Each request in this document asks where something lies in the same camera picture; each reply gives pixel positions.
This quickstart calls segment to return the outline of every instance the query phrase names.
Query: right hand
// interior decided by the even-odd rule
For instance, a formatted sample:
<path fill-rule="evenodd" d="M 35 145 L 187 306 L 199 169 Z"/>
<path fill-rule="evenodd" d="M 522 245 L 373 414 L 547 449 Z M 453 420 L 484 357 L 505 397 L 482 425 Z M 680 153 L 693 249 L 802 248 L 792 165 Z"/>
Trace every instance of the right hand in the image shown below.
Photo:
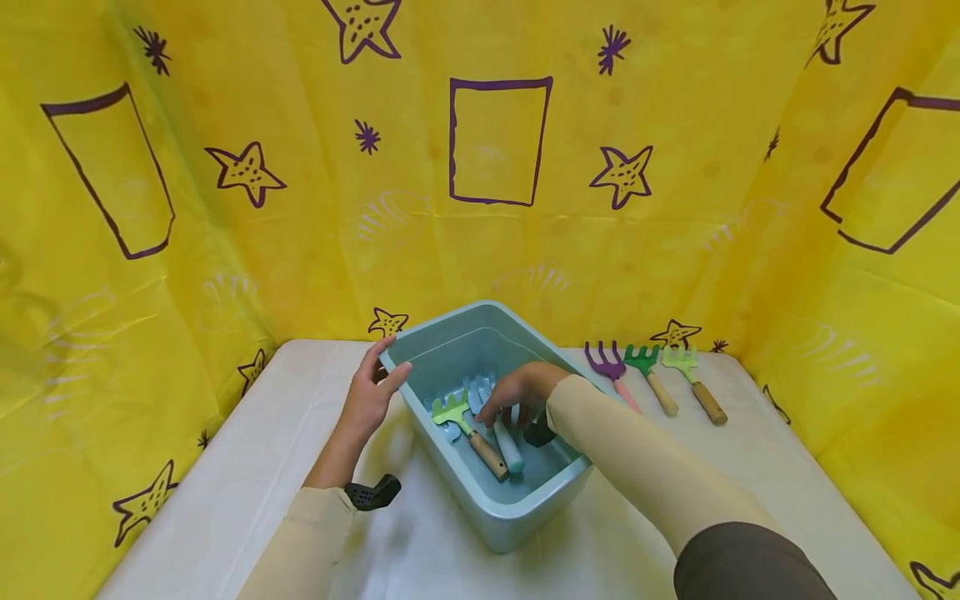
<path fill-rule="evenodd" d="M 536 413 L 553 394 L 557 384 L 568 375 L 570 373 L 550 363 L 527 363 L 497 381 L 477 420 L 492 427 L 500 409 L 519 404 L 517 426 L 525 427 L 530 419 L 530 409 Z"/>

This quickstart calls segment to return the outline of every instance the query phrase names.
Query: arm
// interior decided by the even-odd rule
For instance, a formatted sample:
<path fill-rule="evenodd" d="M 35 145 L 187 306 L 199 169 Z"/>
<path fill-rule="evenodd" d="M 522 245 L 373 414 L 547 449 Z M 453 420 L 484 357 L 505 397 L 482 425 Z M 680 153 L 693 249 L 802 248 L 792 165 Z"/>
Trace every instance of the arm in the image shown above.
<path fill-rule="evenodd" d="M 387 375 L 377 357 L 394 340 L 381 340 L 364 355 L 347 401 L 303 487 L 238 598 L 326 598 L 356 508 L 344 492 L 364 446 L 387 414 L 390 396 L 410 374 L 409 363 Z"/>
<path fill-rule="evenodd" d="M 524 408 L 544 400 L 550 428 L 589 456 L 666 538 L 678 557 L 680 600 L 835 600 L 752 495 L 583 377 L 525 365 L 501 381 L 478 419 L 488 422 L 520 402 L 522 420 Z"/>

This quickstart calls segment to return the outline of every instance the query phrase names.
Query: black watch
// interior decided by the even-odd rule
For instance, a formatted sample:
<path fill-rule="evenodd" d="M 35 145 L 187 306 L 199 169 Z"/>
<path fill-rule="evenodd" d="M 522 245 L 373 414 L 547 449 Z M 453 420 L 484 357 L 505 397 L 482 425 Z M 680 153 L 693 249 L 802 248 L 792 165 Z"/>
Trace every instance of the black watch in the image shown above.
<path fill-rule="evenodd" d="M 375 511 L 389 506 L 400 493 L 400 480 L 387 473 L 380 479 L 375 488 L 361 486 L 358 483 L 348 483 L 344 492 L 358 511 Z"/>

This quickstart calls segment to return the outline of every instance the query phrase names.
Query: cup drawing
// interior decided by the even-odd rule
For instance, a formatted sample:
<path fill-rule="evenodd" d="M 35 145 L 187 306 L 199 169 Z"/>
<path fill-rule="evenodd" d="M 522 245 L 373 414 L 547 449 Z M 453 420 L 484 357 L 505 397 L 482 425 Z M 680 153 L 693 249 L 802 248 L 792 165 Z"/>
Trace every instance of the cup drawing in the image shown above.
<path fill-rule="evenodd" d="M 124 256 L 165 249 L 176 215 L 130 86 L 40 107 Z"/>
<path fill-rule="evenodd" d="M 553 78 L 450 79 L 450 197 L 532 206 Z"/>
<path fill-rule="evenodd" d="M 893 254 L 898 251 L 903 244 L 910 240 L 914 235 L 926 227 L 930 221 L 936 217 L 941 210 L 953 199 L 953 196 L 960 190 L 960 180 L 955 175 L 955 167 L 952 161 L 941 161 L 934 163 L 925 158 L 920 161 L 917 156 L 906 152 L 911 146 L 902 143 L 902 139 L 896 138 L 896 134 L 904 128 L 903 132 L 923 131 L 926 136 L 923 149 L 928 155 L 932 153 L 934 147 L 951 147 L 955 143 L 955 135 L 960 132 L 960 100 L 951 98 L 939 98 L 934 96 L 918 96 L 908 89 L 897 87 L 890 95 L 886 104 L 880 110 L 874 123 L 867 130 L 860 144 L 856 147 L 853 155 L 847 161 L 837 180 L 827 193 L 820 204 L 820 209 L 830 219 L 835 221 L 841 227 L 837 233 L 850 244 L 873 252 L 884 254 Z M 880 148 L 880 158 L 886 149 L 897 153 L 896 157 L 900 164 L 897 164 L 896 175 L 903 180 L 920 178 L 930 184 L 931 187 L 939 189 L 936 195 L 930 197 L 926 202 L 916 203 L 913 206 L 905 206 L 899 198 L 892 199 L 889 203 L 883 205 L 871 204 L 860 207 L 859 210 L 847 203 L 837 199 L 837 194 L 846 183 L 850 176 L 851 169 L 871 169 L 877 161 L 877 156 L 865 159 L 865 166 L 858 166 L 858 160 L 870 147 L 871 142 L 880 134 L 883 145 Z M 922 173 L 914 173 L 910 167 L 914 163 L 923 165 Z"/>

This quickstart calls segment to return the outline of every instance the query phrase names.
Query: purple rectangle drawing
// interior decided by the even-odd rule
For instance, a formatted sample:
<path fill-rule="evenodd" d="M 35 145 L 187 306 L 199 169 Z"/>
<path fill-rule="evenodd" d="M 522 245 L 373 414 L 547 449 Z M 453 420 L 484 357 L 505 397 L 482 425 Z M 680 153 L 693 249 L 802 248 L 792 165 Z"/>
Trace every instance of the purple rectangle drawing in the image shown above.
<path fill-rule="evenodd" d="M 836 210 L 831 209 L 830 203 L 833 202 L 833 198 L 837 191 L 843 187 L 843 184 L 847 181 L 847 177 L 850 174 L 851 168 L 860 159 L 869 146 L 871 140 L 876 136 L 880 126 L 883 123 L 883 119 L 890 111 L 890 108 L 892 108 L 897 102 L 905 102 L 910 108 L 960 112 L 960 100 L 958 99 L 938 98 L 934 96 L 917 96 L 910 90 L 903 87 L 895 88 L 886 104 L 883 105 L 883 108 L 880 110 L 880 113 L 874 120 L 874 123 L 867 130 L 867 133 L 856 147 L 856 150 L 853 151 L 853 154 L 847 161 L 847 164 L 844 165 L 844 168 L 837 177 L 837 180 L 830 187 L 829 192 L 827 192 L 827 197 L 824 198 L 824 201 L 820 204 L 820 209 L 824 212 L 824 214 L 838 224 L 842 225 L 844 219 Z M 882 252 L 884 254 L 893 254 L 899 250 L 903 244 L 909 241 L 910 238 L 924 228 L 935 216 L 937 216 L 937 213 L 939 213 L 947 204 L 949 204 L 958 190 L 960 190 L 960 179 L 958 179 L 957 182 L 954 183 L 943 194 L 943 196 L 938 198 L 936 202 L 934 202 L 932 206 L 916 221 L 916 223 L 908 228 L 899 239 L 889 246 L 883 247 L 876 244 L 869 244 L 863 240 L 856 239 L 854 236 L 846 233 L 842 228 L 837 230 L 837 234 L 839 234 L 840 237 L 844 238 L 847 242 L 860 248 L 874 252 Z"/>
<path fill-rule="evenodd" d="M 124 100 L 130 101 L 130 108 L 132 109 L 132 114 L 136 119 L 135 125 L 139 128 L 140 134 L 143 136 L 143 142 L 146 150 L 150 154 L 150 159 L 156 168 L 156 176 L 158 177 L 160 188 L 163 190 L 163 201 L 166 203 L 166 208 L 161 208 L 159 211 L 161 213 L 165 213 L 161 218 L 166 218 L 167 214 L 169 215 L 166 223 L 147 223 L 145 227 L 144 222 L 147 220 L 143 219 L 143 214 L 137 214 L 132 211 L 130 204 L 133 204 L 133 202 L 126 202 L 129 198 L 102 198 L 97 192 L 97 189 L 94 187 L 94 182 L 91 180 L 91 176 L 84 170 L 81 157 L 78 156 L 79 152 L 75 152 L 76 149 L 70 147 L 70 144 L 67 143 L 66 136 L 64 136 L 63 130 L 57 125 L 58 118 L 93 114 L 106 111 L 111 108 L 121 109 L 121 103 Z M 88 100 L 81 100 L 79 102 L 70 102 L 64 104 L 41 104 L 40 108 L 50 120 L 50 124 L 57 133 L 57 138 L 60 139 L 63 149 L 70 156 L 70 160 L 77 169 L 77 175 L 80 176 L 86 191 L 90 194 L 90 197 L 93 198 L 93 202 L 96 203 L 97 207 L 100 209 L 104 220 L 107 222 L 107 225 L 113 232 L 113 236 L 116 238 L 117 244 L 120 246 L 120 251 L 124 254 L 124 256 L 128 260 L 135 260 L 137 258 L 143 258 L 145 256 L 156 254 L 165 249 L 167 244 L 170 242 L 170 233 L 173 229 L 176 214 L 174 213 L 173 203 L 170 201 L 170 193 L 167 190 L 166 180 L 163 178 L 163 171 L 160 169 L 160 163 L 156 159 L 156 154 L 154 153 L 154 148 L 150 143 L 150 138 L 147 136 L 147 131 L 143 127 L 143 120 L 140 118 L 140 112 L 136 108 L 136 101 L 133 99 L 130 86 L 128 84 L 123 84 L 117 89 L 102 96 L 97 96 Z M 123 114 L 117 113 L 117 117 L 122 118 Z M 118 124 L 118 126 L 122 129 L 133 126 L 133 123 L 130 123 L 129 125 Z M 111 150 L 116 150 L 111 149 L 109 145 L 101 145 L 100 148 L 104 154 Z"/>
<path fill-rule="evenodd" d="M 546 113 L 547 108 L 550 102 L 550 91 L 553 88 L 553 78 L 545 77 L 543 79 L 534 79 L 534 80 L 503 80 L 503 81 L 492 81 L 492 82 L 479 82 L 473 80 L 462 80 L 450 78 L 450 149 L 449 149 L 449 183 L 450 183 L 450 197 L 454 200 L 459 200 L 462 202 L 469 203 L 483 203 L 483 204 L 514 204 L 519 206 L 532 206 L 534 199 L 537 196 L 537 183 L 540 178 L 540 159 L 543 151 L 543 132 L 546 128 Z M 534 151 L 530 156 L 527 156 L 526 160 L 522 160 L 518 157 L 511 156 L 511 152 L 503 152 L 499 147 L 493 146 L 481 146 L 478 148 L 462 148 L 458 150 L 457 148 L 457 102 L 458 96 L 457 92 L 459 91 L 469 91 L 469 92 L 483 92 L 485 94 L 497 94 L 507 95 L 508 98 L 505 100 L 516 100 L 516 96 L 511 96 L 509 92 L 517 92 L 522 90 L 542 90 L 542 108 L 540 108 L 540 96 L 534 98 L 536 104 L 536 122 L 520 122 L 517 123 L 515 120 L 515 126 L 511 127 L 509 119 L 502 119 L 503 127 L 508 129 L 501 132 L 509 142 L 518 142 L 519 147 L 521 147 L 520 152 L 517 154 L 523 154 L 525 150 Z M 479 108 L 478 105 L 478 96 L 472 94 L 468 97 L 467 102 L 472 103 L 471 106 L 474 108 Z M 491 102 L 487 108 L 496 108 L 497 101 Z M 494 130 L 494 123 L 484 123 L 483 128 L 486 128 L 488 131 L 491 131 L 491 135 L 496 135 L 497 132 Z M 521 129 L 526 129 L 529 132 L 532 132 L 533 129 L 537 129 L 536 140 L 522 139 Z M 461 190 L 458 192 L 458 181 L 457 181 L 457 157 L 458 152 L 464 153 L 469 150 L 476 150 L 481 153 L 484 159 L 489 159 L 490 161 L 499 161 L 499 164 L 496 164 L 496 170 L 503 171 L 509 170 L 511 177 L 509 178 L 496 178 L 489 174 L 472 174 L 467 173 L 466 177 L 469 181 L 461 181 Z M 461 177 L 465 175 L 464 172 L 464 161 L 461 156 Z M 493 190 L 486 190 L 482 178 L 487 178 L 489 180 L 495 181 L 504 181 L 510 180 L 509 183 L 504 183 L 508 187 L 510 184 L 513 187 L 517 188 L 511 192 L 502 192 L 494 193 Z"/>

